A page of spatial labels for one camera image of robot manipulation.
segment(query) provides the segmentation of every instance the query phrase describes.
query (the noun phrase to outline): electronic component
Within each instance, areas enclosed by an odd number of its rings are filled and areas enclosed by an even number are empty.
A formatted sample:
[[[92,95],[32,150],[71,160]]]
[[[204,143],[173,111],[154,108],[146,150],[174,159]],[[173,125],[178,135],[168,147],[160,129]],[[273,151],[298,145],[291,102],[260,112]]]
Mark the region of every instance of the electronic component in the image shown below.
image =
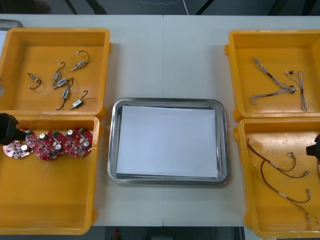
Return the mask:
[[[29,73],[29,72],[28,72],[27,74],[28,74],[29,78],[31,78],[33,81],[35,81],[36,83],[38,83],[38,85],[35,86],[35,87],[32,87],[31,85],[29,85],[29,88],[30,88],[31,90],[37,89],[37,88],[41,85],[41,83],[42,83],[41,79],[38,78],[36,75],[34,75],[34,74],[32,74],[32,73]]]
[[[37,144],[36,135],[26,128],[21,129],[21,131],[26,133],[25,142],[14,140],[10,144],[3,146],[3,151],[8,157],[20,159],[33,153],[33,147]]]
[[[75,67],[71,69],[71,71],[75,71],[77,69],[82,69],[84,68],[88,63],[89,63],[89,60],[90,60],[90,56],[89,56],[89,53],[87,51],[77,51],[76,54],[79,54],[79,53],[86,53],[87,56],[88,56],[88,60],[87,61],[80,61],[78,63],[75,64]]]
[[[66,66],[66,63],[64,61],[59,62],[58,65],[63,64],[62,67],[60,67],[53,75],[52,79],[52,87],[56,84],[57,81],[59,81],[60,77],[61,77],[61,69],[63,69]]]
[[[72,87],[74,85],[74,78],[73,77],[71,77],[69,79],[63,78],[63,79],[59,80],[56,83],[56,85],[53,87],[53,89],[60,88],[64,85],[66,85],[69,81],[72,81],[72,83],[71,83],[71,87]]]
[[[34,152],[41,160],[56,160],[65,153],[64,148],[62,147],[65,138],[66,137],[58,131],[41,133],[37,144],[34,147]]]
[[[78,99],[77,101],[75,101],[74,103],[72,103],[72,106],[69,108],[69,110],[72,109],[77,109],[78,107],[80,107],[81,105],[84,104],[83,99],[85,98],[85,96],[88,94],[88,90],[82,90],[82,93],[85,93],[80,99]]]
[[[68,87],[63,91],[62,93],[62,105],[60,107],[57,107],[56,110],[61,110],[65,103],[66,103],[66,100],[69,96],[69,92],[70,92],[70,89],[71,89],[71,85],[68,85]]]
[[[90,153],[93,135],[85,128],[68,130],[62,143],[64,152],[71,157],[84,157]]]

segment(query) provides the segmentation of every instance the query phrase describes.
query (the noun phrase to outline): white wire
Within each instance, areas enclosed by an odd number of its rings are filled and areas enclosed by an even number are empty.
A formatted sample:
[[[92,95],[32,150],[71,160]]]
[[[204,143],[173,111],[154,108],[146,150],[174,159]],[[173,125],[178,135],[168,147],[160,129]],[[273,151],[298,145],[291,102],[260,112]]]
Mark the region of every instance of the white wire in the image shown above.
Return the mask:
[[[182,2],[183,2],[183,5],[184,5],[185,12],[189,16],[189,12],[188,12],[185,0],[182,0]]]

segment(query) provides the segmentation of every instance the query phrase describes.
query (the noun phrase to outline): floor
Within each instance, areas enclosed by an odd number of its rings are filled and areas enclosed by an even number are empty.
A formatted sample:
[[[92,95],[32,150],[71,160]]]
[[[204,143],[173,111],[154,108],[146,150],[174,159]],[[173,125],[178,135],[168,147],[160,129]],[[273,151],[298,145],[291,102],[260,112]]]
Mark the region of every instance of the floor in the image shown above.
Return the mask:
[[[190,15],[320,15],[318,0],[185,0]],[[183,0],[0,0],[0,13],[185,15]]]

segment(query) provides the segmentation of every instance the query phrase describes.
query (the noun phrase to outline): yellow tray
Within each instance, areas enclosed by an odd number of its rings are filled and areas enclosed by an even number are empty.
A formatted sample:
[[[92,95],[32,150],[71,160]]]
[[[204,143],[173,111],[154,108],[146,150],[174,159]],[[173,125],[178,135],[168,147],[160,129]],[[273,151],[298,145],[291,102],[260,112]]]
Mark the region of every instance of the yellow tray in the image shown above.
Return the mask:
[[[80,235],[93,211],[100,122],[95,116],[15,116],[18,128],[36,136],[83,127],[93,133],[92,151],[43,161],[33,152],[15,159],[0,150],[0,234]]]
[[[263,166],[264,176],[275,189],[296,200],[305,200],[306,189],[310,189],[310,201],[299,204],[320,218],[318,162],[306,154],[306,146],[315,144],[320,134],[320,117],[243,119],[233,133],[242,168],[247,227],[263,239],[320,237],[316,218],[311,217],[309,223],[303,211],[262,181],[262,159],[247,147],[249,139],[261,155],[284,169],[292,165],[293,160],[287,154],[293,152],[296,166],[287,173],[299,176],[310,171],[307,176],[290,178],[268,163]]]
[[[232,31],[225,46],[232,78],[235,104],[233,116],[244,118],[320,117],[320,30]],[[300,89],[257,99],[252,95],[281,90],[273,80],[256,69],[253,57],[279,82],[298,87],[285,71],[304,71],[307,112],[301,109]]]
[[[4,94],[0,98],[0,112],[10,115],[94,115],[102,118],[107,78],[107,64],[110,46],[110,33],[102,28],[12,28],[8,31],[0,59],[1,85]],[[76,63],[86,60],[87,51],[90,61],[82,69],[71,72]],[[53,75],[65,62],[61,70],[62,78],[74,77],[69,99],[62,110],[56,107],[62,104],[65,87],[53,90]],[[42,80],[36,86],[27,73]],[[72,103],[84,98],[84,105],[68,110]]]

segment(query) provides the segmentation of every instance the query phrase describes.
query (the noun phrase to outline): capacitor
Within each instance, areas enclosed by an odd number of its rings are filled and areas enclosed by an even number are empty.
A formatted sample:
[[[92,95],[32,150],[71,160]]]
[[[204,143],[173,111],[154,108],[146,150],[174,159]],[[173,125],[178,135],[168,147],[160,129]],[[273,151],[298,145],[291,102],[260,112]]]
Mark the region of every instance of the capacitor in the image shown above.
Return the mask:
[[[28,145],[22,145],[21,146],[21,150],[24,152],[30,152],[31,147],[29,147]]]
[[[60,144],[57,144],[54,146],[54,149],[57,150],[57,151],[61,151],[62,150],[62,147]]]
[[[83,146],[85,146],[86,148],[90,147],[90,143],[88,141],[84,141],[83,142]]]
[[[74,131],[72,131],[71,129],[69,129],[66,134],[69,136],[69,137],[72,137],[74,135]]]
[[[39,135],[39,138],[41,139],[41,140],[45,140],[45,139],[47,139],[47,134],[45,134],[45,133],[40,133],[40,135]]]

